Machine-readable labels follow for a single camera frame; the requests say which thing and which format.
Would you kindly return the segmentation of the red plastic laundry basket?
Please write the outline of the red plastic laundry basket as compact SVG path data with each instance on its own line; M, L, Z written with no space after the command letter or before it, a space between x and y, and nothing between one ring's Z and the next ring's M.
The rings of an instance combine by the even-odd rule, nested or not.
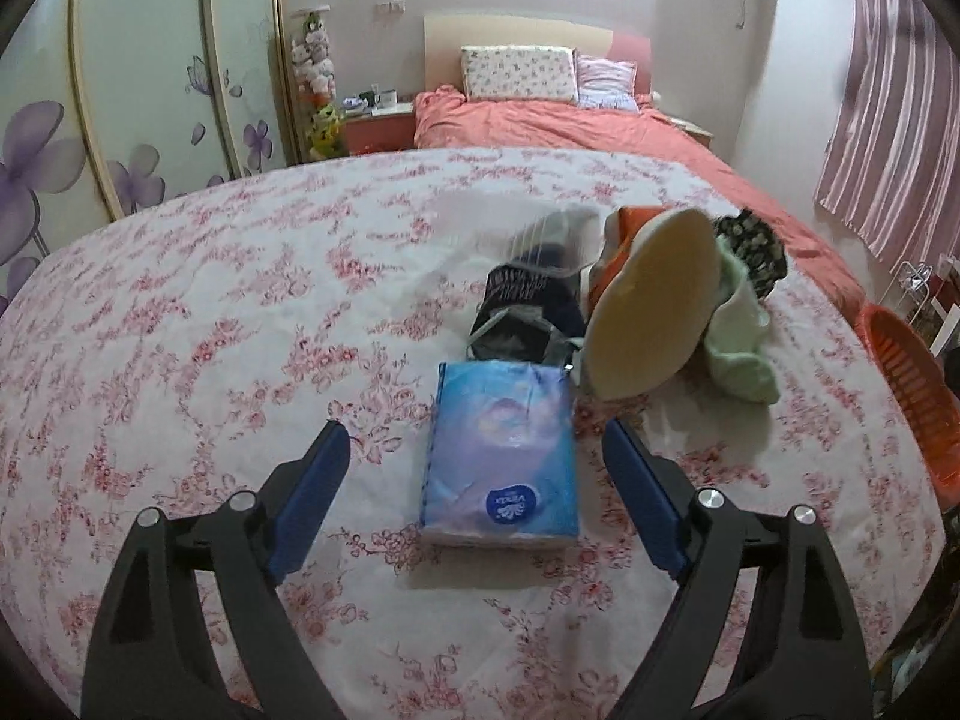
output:
M940 509L957 509L958 405L939 364L907 322L882 305L862 307L856 332L913 431Z

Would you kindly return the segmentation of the light green sock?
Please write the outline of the light green sock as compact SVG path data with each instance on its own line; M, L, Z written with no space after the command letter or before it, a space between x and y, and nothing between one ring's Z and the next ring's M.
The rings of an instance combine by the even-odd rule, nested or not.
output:
M718 300L703 335L704 360L709 377L725 394L754 405L771 406L779 400L775 368L763 343L770 316L755 294L748 266L732 252L722 236L718 243L721 281Z

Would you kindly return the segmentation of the blue tissue pack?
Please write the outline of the blue tissue pack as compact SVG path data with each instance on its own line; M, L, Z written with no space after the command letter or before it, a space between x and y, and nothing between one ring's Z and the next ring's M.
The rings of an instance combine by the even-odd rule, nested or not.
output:
M420 533L443 546L524 550L578 539L573 401L563 369L439 366Z

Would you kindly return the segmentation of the black floral cloth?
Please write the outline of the black floral cloth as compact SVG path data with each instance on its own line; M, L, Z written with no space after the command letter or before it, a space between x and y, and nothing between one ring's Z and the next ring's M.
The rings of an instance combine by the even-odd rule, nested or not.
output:
M713 227L716 236L747 266L757 298L768 298L788 276L786 250L775 230L750 210L742 210L737 216L719 216Z

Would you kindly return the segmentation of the dark plastic wrapper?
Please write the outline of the dark plastic wrapper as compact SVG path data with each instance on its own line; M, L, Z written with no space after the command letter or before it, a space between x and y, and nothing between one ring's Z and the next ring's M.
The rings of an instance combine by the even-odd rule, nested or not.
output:
M581 281L602 250L599 213L587 206L540 211L485 244L496 266L485 281L467 356L571 369L586 336Z

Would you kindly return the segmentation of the pink striped curtain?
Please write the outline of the pink striped curtain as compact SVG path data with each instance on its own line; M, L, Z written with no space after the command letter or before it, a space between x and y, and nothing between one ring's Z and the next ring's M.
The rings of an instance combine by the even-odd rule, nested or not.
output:
M958 254L958 59L923 0L854 0L815 199L890 268Z

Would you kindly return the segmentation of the right bedside nightstand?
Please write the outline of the right bedside nightstand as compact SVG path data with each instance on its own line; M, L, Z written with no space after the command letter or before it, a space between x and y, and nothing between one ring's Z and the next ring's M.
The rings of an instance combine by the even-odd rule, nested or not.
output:
M685 135L688 135L688 137L693 138L695 142L704 146L704 148L711 148L711 146L713 146L713 133L706 130L706 128L682 119L682 117L675 117L675 115L670 115L669 121L674 127L677 127L685 133Z

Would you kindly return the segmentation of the left red nightstand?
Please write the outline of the left red nightstand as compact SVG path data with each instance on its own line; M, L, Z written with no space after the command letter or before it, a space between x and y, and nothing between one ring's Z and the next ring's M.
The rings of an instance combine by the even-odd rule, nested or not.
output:
M370 110L345 122L348 154L361 156L412 149L415 127L412 103Z

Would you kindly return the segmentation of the sliding wardrobe with flowers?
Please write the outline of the sliding wardrobe with flowers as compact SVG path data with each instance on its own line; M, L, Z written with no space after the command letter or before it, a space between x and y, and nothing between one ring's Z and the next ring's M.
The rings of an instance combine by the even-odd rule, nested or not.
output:
M88 232L293 164L280 0L32 0L2 52L2 299Z

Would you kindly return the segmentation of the striped pink pillow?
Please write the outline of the striped pink pillow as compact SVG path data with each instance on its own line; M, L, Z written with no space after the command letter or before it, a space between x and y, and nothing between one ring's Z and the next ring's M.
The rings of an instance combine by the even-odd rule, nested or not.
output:
M638 112L635 62L576 54L578 106L583 109Z

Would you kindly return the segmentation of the white mug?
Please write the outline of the white mug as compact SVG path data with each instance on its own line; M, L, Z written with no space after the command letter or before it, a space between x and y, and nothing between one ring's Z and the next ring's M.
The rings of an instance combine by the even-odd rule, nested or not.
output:
M379 109L389 109L397 106L398 98L395 89L383 89L377 96L377 107Z

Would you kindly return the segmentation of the pink bed duvet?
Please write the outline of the pink bed duvet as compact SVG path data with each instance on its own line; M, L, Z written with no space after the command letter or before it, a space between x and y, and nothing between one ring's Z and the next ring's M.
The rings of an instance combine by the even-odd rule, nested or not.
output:
M630 112L555 101L471 101L452 86L441 86L416 96L413 115L413 143L420 149L590 149L679 163L729 202L763 218L799 270L846 320L852 322L867 302L861 283L827 241L654 107Z

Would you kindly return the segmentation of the hanging plush toys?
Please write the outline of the hanging plush toys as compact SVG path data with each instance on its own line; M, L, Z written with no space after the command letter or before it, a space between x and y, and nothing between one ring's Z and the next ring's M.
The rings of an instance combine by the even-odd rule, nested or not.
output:
M295 18L291 39L296 121L304 153L311 161L333 160L343 153L337 78L325 13L327 8L302 11Z

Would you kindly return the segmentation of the floral white pillow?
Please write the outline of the floral white pillow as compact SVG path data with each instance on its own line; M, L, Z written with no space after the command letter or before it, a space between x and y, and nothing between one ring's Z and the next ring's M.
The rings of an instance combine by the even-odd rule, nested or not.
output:
M562 46L462 46L460 71L471 101L578 101L574 50Z

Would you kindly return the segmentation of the cream pink headboard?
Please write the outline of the cream pink headboard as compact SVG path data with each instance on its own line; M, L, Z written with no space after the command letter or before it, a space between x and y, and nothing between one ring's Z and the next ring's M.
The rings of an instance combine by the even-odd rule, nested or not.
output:
M425 88L449 85L462 88L462 46L566 46L587 55L636 65L636 94L651 93L651 39L631 32L581 25L555 18L501 15L501 13L441 13L430 11L423 20Z

